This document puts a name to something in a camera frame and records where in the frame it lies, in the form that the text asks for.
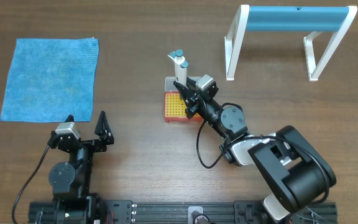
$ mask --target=white bracket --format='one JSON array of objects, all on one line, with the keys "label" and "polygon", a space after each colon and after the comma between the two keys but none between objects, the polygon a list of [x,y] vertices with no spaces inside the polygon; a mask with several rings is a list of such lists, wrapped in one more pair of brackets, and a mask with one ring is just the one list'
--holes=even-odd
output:
[{"label": "white bracket", "polygon": [[[357,13],[357,6],[348,6],[349,13],[341,24],[339,30],[333,34],[328,46],[321,57],[321,60],[316,66],[313,52],[312,41],[319,36],[321,32],[312,32],[303,39],[305,45],[306,64],[308,66],[309,81],[317,81],[324,67],[327,65],[329,59],[336,50],[336,47],[341,42],[346,34],[348,28],[353,22]],[[247,27],[249,16],[249,5],[241,5],[234,16],[230,25],[229,32],[224,37],[224,53],[226,60],[226,80],[234,80],[234,72],[236,71],[237,62],[241,50],[242,41]]]},{"label": "white bracket", "polygon": [[324,51],[323,56],[316,66],[316,61],[314,59],[314,51],[313,51],[313,39],[319,36],[322,32],[312,32],[307,37],[303,38],[303,44],[305,45],[305,55],[306,55],[306,64],[308,65],[308,75],[309,81],[315,82],[318,80],[318,77],[321,75],[324,67],[327,65],[331,56],[336,50],[336,47],[341,42],[342,38],[345,36],[348,28],[351,26],[354,17],[357,13],[357,6],[348,6],[349,13],[344,19],[341,27],[335,33],[333,33],[331,39],[329,40],[328,46]]}]

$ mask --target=blue fabric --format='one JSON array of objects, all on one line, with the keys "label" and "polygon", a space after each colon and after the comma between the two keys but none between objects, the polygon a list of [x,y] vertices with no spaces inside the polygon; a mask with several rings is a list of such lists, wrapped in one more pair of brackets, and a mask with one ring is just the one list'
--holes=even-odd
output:
[{"label": "blue fabric", "polygon": [[17,39],[1,121],[89,121],[98,39]]},{"label": "blue fabric", "polygon": [[247,31],[336,32],[348,7],[250,6]]}]

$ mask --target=gray circular joint cover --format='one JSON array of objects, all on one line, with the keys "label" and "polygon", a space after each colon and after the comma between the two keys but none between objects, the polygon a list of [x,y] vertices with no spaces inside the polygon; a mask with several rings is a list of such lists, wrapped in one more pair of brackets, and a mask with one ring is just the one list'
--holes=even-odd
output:
[{"label": "gray circular joint cover", "polygon": [[236,132],[244,127],[244,120],[245,117],[243,112],[235,106],[230,106],[224,109],[221,114],[222,125],[227,129],[233,130],[233,132]]},{"label": "gray circular joint cover", "polygon": [[189,67],[189,63],[185,60],[182,64],[180,64],[181,68],[187,68]]},{"label": "gray circular joint cover", "polygon": [[59,162],[50,170],[49,183],[52,186],[57,184],[60,186],[70,185],[74,180],[75,169],[73,165],[68,162]]},{"label": "gray circular joint cover", "polygon": [[183,56],[183,51],[182,51],[182,49],[176,50],[176,51],[175,51],[175,54],[176,54],[177,57],[182,57],[182,56]]}]

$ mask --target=blue and white rack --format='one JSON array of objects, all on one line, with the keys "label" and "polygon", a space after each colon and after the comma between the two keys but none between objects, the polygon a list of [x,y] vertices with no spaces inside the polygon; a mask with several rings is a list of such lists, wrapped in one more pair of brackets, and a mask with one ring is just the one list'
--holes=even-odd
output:
[{"label": "blue and white rack", "polygon": [[[245,31],[311,31],[303,38],[309,81],[317,81],[357,13],[357,6],[295,7],[241,5],[224,38],[226,80],[234,80]],[[333,32],[323,56],[316,65],[313,39]]]}]

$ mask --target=blue cap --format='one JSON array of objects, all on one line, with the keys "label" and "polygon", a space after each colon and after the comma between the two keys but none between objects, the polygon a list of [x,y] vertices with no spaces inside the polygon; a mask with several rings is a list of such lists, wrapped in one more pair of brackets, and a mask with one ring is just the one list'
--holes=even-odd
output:
[{"label": "blue cap", "polygon": [[189,67],[189,63],[185,60],[183,63],[180,64],[181,68],[187,68]]},{"label": "blue cap", "polygon": [[175,51],[175,54],[177,55],[177,57],[182,57],[183,51],[181,49],[178,49],[177,51]]}]

